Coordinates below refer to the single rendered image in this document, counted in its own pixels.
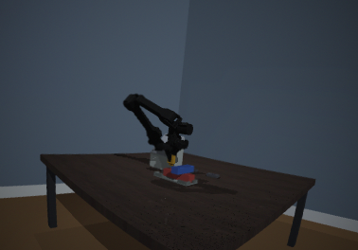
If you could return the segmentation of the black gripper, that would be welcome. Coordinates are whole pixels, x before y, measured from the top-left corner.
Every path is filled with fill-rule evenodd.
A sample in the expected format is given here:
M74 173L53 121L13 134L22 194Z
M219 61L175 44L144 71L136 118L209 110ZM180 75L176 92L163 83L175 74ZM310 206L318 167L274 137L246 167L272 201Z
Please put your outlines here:
M179 151L181 151L181 150L177 149L176 146L172 146L172 145L171 145L171 141L172 141L172 139L173 139L175 136L177 136L176 138L179 138L179 136L181 136L181 135L179 135L179 134L173 134L173 133L168 133L168 134L167 134L168 142L166 142L166 144L165 144L165 143L157 143L157 145L156 145L156 148L157 148L158 150L163 150L163 151L166 153L169 162L170 162L170 160L171 160L171 155L172 155L172 154L173 154L173 155L176 155Z

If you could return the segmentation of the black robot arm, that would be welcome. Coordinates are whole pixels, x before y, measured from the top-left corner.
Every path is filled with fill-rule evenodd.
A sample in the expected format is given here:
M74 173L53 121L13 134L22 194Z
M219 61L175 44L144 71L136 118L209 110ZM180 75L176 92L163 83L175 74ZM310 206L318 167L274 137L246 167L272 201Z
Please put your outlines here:
M160 138L162 133L158 127L154 127L150 123L148 118L142 112L140 105L144 109L158 116L160 121L169 127L169 133L187 135L192 134L193 126L187 122L182 122L182 118L172 110L168 108L161 108L150 100L144 98L144 95L138 95L137 93L131 94L125 98L124 107L127 110L132 111L139 119L141 125L146 130L146 136L149 139L148 144L154 146L156 151L163 151L156 148L157 143L164 143ZM177 120L174 121L176 118ZM176 146L179 150L184 150L186 147L188 147L188 140L182 140L181 136L179 136L179 138L176 137L177 136L175 136L171 141L172 146Z

